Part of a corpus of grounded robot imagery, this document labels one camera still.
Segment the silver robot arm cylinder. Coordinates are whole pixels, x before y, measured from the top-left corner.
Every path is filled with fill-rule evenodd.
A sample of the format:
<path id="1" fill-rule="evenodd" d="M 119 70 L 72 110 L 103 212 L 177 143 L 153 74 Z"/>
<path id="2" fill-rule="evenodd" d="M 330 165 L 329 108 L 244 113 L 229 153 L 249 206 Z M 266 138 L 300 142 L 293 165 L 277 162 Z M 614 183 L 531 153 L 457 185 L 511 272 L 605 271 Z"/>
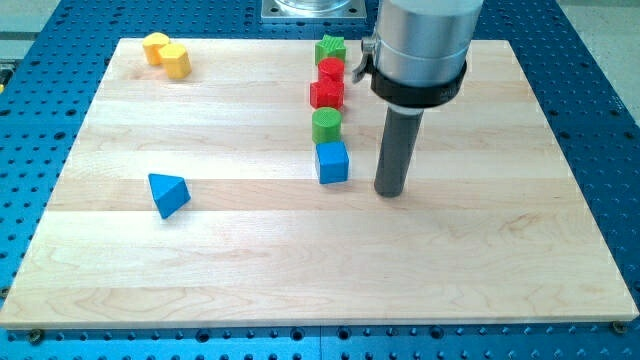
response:
<path id="1" fill-rule="evenodd" d="M 410 87 L 453 80 L 466 59 L 482 0 L 382 0 L 374 68 Z"/>

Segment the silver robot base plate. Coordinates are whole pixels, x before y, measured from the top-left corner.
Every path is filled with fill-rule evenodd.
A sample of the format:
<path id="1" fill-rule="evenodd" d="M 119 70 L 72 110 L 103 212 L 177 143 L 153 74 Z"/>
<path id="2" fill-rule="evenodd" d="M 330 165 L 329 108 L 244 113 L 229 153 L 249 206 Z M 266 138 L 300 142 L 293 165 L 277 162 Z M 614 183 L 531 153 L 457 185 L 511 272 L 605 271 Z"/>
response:
<path id="1" fill-rule="evenodd" d="M 364 0 L 261 0 L 261 18 L 269 21 L 365 19 Z"/>

